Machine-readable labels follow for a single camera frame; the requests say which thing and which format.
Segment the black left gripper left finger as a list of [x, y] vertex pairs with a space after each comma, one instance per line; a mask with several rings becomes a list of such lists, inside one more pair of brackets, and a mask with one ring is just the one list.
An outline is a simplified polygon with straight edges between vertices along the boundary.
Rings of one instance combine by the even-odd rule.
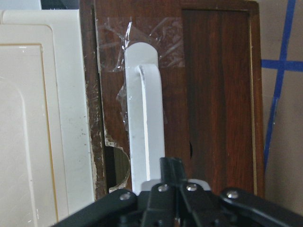
[[172, 227], [174, 225], [173, 186], [170, 159], [160, 158], [161, 182], [139, 195], [118, 189], [56, 224], [57, 227]]

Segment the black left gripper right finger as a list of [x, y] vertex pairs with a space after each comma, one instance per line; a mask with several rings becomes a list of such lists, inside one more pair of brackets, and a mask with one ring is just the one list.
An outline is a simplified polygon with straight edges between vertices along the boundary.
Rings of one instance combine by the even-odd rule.
[[186, 179], [183, 165], [179, 192], [184, 227], [301, 227], [302, 216], [251, 194], [229, 187], [219, 196]]

